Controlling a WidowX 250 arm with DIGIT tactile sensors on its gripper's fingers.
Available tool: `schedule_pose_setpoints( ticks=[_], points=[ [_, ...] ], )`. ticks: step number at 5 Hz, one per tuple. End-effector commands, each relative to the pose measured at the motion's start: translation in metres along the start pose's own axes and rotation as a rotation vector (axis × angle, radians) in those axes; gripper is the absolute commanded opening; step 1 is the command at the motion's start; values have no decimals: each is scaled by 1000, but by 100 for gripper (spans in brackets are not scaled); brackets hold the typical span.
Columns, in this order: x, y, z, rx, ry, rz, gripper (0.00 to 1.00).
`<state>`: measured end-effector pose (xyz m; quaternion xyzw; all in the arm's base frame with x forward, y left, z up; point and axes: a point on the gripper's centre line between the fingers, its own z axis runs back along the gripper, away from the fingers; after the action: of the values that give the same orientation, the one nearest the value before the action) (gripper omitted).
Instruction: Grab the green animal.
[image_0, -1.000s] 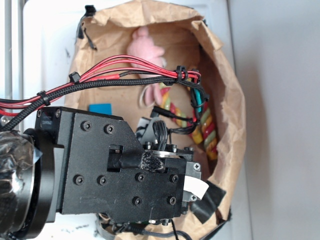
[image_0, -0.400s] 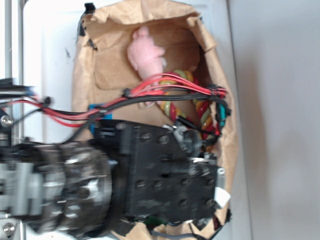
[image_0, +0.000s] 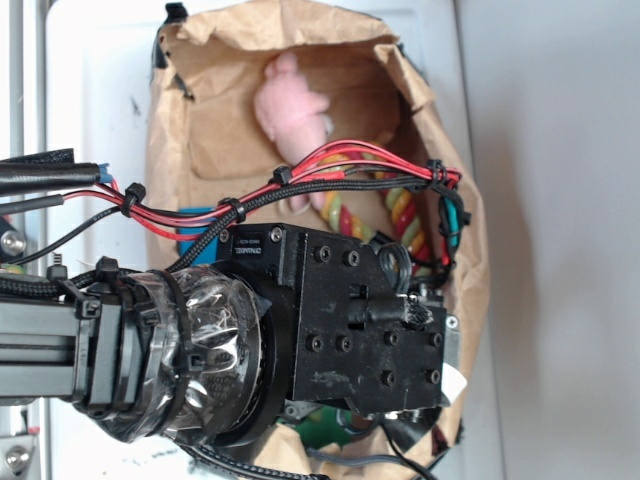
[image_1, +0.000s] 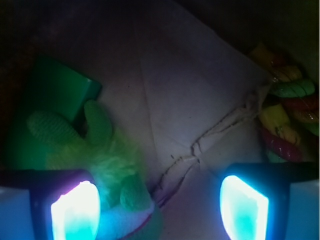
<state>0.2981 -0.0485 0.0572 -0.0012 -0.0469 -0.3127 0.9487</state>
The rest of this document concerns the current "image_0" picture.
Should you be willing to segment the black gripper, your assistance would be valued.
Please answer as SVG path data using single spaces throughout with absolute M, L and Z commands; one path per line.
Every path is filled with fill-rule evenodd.
M 399 293 L 374 249 L 287 224 L 231 227 L 216 268 L 270 304 L 269 385 L 284 399 L 360 415 L 445 407 L 446 309 L 425 288 Z

